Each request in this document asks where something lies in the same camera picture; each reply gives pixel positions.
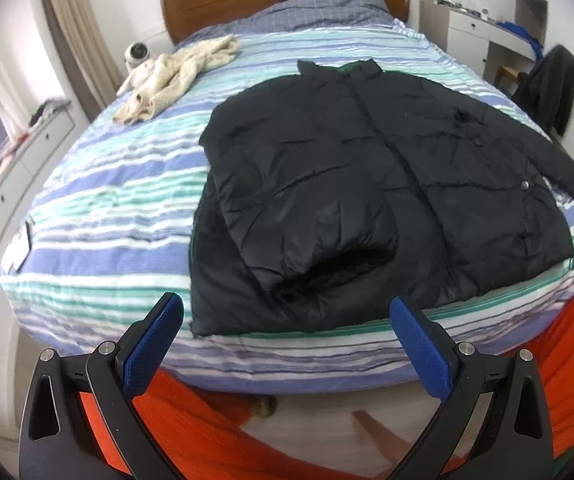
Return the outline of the black puffer jacket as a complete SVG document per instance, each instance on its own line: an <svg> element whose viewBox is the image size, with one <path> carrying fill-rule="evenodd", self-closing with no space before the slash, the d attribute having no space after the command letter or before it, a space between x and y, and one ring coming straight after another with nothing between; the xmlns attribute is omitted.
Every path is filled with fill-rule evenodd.
<svg viewBox="0 0 574 480"><path fill-rule="evenodd" d="M574 160L534 129L373 61L302 62L214 108L191 247L198 336L314 333L433 309L572 256Z"/></svg>

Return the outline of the striped bed sheet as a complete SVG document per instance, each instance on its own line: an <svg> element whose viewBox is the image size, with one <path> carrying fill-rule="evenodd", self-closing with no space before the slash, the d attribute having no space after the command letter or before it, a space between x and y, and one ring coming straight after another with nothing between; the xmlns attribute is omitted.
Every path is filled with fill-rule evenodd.
<svg viewBox="0 0 574 480"><path fill-rule="evenodd" d="M200 74L148 122L113 121L128 93L75 142L29 211L31 247L0 284L20 325L63 353L116 337L165 292L185 322L165 366L188 384L249 393L331 393L407 382L414 373L388 323L334 330L198 336L191 329L189 247L209 162L200 143L214 108L302 62L373 61L428 79L541 129L501 92L402 23L237 34L235 60ZM554 191L574 244L574 199ZM459 340L502 353L541 334L574 294L574 252L528 281L425 309Z"/></svg>

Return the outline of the black coat on chair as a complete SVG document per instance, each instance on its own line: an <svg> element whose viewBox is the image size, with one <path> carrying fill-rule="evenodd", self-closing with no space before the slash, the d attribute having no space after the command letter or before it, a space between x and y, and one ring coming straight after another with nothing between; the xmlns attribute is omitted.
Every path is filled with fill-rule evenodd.
<svg viewBox="0 0 574 480"><path fill-rule="evenodd" d="M558 44L520 73L512 100L541 129L564 136L574 106L574 55Z"/></svg>

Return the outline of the cream knitted garment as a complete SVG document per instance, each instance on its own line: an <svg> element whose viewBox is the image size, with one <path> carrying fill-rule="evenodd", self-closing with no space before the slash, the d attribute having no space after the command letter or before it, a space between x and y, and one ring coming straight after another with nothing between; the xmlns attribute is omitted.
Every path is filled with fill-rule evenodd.
<svg viewBox="0 0 574 480"><path fill-rule="evenodd" d="M128 98L113 121L130 126L156 118L178 101L200 74L233 62L239 47L237 37L227 35L195 42L138 65L116 92L117 96L128 93Z"/></svg>

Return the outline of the wooden chair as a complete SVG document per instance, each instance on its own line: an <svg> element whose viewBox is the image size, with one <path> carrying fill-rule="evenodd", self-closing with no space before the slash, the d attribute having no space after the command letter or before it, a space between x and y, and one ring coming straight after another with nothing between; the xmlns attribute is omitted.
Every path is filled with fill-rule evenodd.
<svg viewBox="0 0 574 480"><path fill-rule="evenodd" d="M519 70L515 70L515 68L511 68L510 66L500 65L496 69L496 76L494 76L493 86L512 98L515 96L516 92L525 82L527 77L528 74L525 72L519 72ZM513 92L502 86L502 81L504 79L507 79L514 86Z"/></svg>

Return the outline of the beige curtain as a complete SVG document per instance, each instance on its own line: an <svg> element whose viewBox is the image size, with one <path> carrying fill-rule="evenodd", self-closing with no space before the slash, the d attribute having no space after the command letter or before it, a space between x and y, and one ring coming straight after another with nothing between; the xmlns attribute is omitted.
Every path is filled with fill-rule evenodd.
<svg viewBox="0 0 574 480"><path fill-rule="evenodd" d="M52 40L88 120L116 97L122 74L114 62L89 0L42 0Z"/></svg>

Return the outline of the white round heater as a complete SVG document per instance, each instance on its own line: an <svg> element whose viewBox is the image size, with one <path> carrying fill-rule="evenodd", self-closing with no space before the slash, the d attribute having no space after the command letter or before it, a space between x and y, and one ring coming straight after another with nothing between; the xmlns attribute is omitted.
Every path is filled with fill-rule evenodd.
<svg viewBox="0 0 574 480"><path fill-rule="evenodd" d="M124 51L124 63L129 70L133 70L139 64L148 61L150 52L147 44L136 41L130 44Z"/></svg>

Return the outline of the white sheer curtain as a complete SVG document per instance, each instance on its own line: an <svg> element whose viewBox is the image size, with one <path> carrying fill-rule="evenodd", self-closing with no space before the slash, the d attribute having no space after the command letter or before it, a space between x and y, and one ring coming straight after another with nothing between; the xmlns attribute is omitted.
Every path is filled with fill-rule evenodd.
<svg viewBox="0 0 574 480"><path fill-rule="evenodd" d="M47 100L62 98L30 0L0 0L0 120L16 140Z"/></svg>

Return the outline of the white desk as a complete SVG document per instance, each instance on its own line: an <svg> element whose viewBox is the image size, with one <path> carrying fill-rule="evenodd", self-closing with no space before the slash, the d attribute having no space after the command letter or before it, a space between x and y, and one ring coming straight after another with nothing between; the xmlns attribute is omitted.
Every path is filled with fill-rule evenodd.
<svg viewBox="0 0 574 480"><path fill-rule="evenodd" d="M488 82L500 66L526 72L537 61L526 39L437 0L419 0L418 30Z"/></svg>

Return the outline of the blue cloth on desk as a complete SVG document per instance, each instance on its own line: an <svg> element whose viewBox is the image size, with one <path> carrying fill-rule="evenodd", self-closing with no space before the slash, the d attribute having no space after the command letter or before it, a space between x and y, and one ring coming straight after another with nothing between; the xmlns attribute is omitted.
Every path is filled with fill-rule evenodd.
<svg viewBox="0 0 574 480"><path fill-rule="evenodd" d="M537 40L536 37L532 36L525 27L522 27L520 25L508 21L497 22L496 25L505 30L508 30L509 32L522 38L523 40L526 40L528 44L530 44L532 51L534 51L534 56L536 57L537 61L543 58L542 44L540 44L540 41Z"/></svg>

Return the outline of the blue checked duvet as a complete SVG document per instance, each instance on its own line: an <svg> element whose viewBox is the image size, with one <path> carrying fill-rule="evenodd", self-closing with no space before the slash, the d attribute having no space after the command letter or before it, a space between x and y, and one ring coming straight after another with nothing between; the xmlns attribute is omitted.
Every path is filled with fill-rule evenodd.
<svg viewBox="0 0 574 480"><path fill-rule="evenodd" d="M395 21L383 0L286 0L249 18L214 26L223 34L268 34L337 27L386 25Z"/></svg>

